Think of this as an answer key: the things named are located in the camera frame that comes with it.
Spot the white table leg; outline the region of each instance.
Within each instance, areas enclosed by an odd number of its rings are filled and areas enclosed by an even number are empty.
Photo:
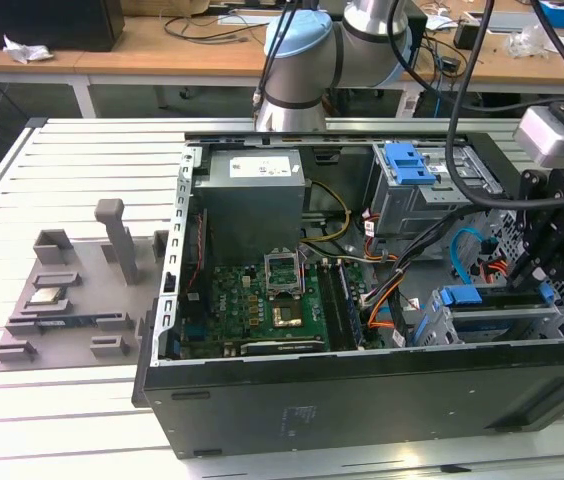
[[[89,89],[90,83],[86,76],[79,76],[70,80],[70,85],[73,87],[75,98],[80,107],[82,118],[97,118],[99,117],[98,109],[93,103],[91,98],[91,91]]]
[[[166,90],[162,85],[155,85],[153,87],[155,91],[155,99],[158,102],[158,108],[168,108],[169,104],[166,102]]]
[[[400,97],[398,111],[395,114],[396,118],[412,118],[421,93],[422,89],[420,87],[405,87],[402,91],[402,96]]]

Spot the gray robot arm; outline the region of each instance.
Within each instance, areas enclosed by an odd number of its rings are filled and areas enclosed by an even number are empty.
[[[325,12],[300,10],[284,38],[265,84],[256,119],[258,131],[311,132],[326,129],[321,98],[326,88],[381,88],[402,73],[387,39],[393,0],[354,0],[342,22]],[[399,2],[393,31],[408,57],[411,33]],[[267,29],[265,50],[277,21]]]

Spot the metal table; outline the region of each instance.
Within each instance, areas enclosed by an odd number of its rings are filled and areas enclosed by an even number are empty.
[[[471,120],[461,128],[489,132],[524,169],[531,164],[511,139],[515,125]],[[339,119],[329,128],[444,132],[447,123]],[[40,229],[103,239],[94,206],[119,197],[132,234],[149,236],[170,216],[183,132],[250,129],[245,119],[50,120],[26,128],[0,164],[0,335]],[[151,411],[131,405],[134,375],[133,366],[0,373],[0,477],[446,478],[440,466],[459,465],[472,470],[462,478],[564,479],[564,418],[538,433],[179,462]]]

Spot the green motherboard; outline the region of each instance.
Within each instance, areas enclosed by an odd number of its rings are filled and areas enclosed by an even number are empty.
[[[329,335],[318,268],[316,263],[300,268],[298,292],[269,296],[264,264],[215,267],[211,279],[210,321],[195,341],[189,338],[183,344],[187,357],[235,356],[239,355],[240,344],[262,341],[318,340],[324,342],[324,349],[328,351]],[[349,292],[357,304],[359,296],[366,291],[363,271],[358,264],[344,268]],[[269,285],[295,280],[293,264],[270,271]]]

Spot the gray floor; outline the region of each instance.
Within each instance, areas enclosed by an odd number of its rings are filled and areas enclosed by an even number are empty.
[[[2,85],[7,94],[30,117],[79,118],[79,109],[70,87],[65,85]],[[248,117],[251,115],[252,88],[193,87],[191,98],[180,98],[180,89],[167,87],[168,109],[159,109],[152,87],[97,86],[93,96],[103,117]],[[348,108],[343,114],[351,117],[392,117],[399,93],[387,91],[377,98],[371,90],[349,93]],[[435,102],[428,98],[418,116],[433,115]],[[442,109],[440,116],[448,115]],[[0,160],[17,137],[25,120],[0,94]]]

